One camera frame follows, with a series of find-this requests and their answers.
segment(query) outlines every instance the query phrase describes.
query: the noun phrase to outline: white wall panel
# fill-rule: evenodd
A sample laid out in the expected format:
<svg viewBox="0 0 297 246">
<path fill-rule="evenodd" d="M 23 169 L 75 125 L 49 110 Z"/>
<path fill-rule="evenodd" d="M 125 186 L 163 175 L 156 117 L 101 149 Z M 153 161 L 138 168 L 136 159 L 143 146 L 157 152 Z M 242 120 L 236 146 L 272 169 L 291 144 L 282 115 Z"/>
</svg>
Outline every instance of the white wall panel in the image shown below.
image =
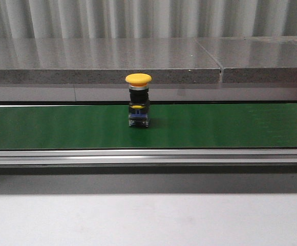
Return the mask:
<svg viewBox="0 0 297 246">
<path fill-rule="evenodd" d="M 0 0 L 0 37 L 297 35 L 297 0 Z"/>
</svg>

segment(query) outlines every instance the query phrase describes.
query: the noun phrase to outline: green conveyor belt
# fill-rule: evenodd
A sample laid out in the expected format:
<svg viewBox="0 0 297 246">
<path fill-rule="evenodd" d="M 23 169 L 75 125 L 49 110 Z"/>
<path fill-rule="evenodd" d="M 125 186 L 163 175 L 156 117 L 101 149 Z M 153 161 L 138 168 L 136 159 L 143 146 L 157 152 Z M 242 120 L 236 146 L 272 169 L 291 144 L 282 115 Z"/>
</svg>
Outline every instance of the green conveyor belt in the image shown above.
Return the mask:
<svg viewBox="0 0 297 246">
<path fill-rule="evenodd" d="M 151 105 L 149 128 L 127 105 L 0 107 L 0 150 L 297 147 L 297 104 Z"/>
</svg>

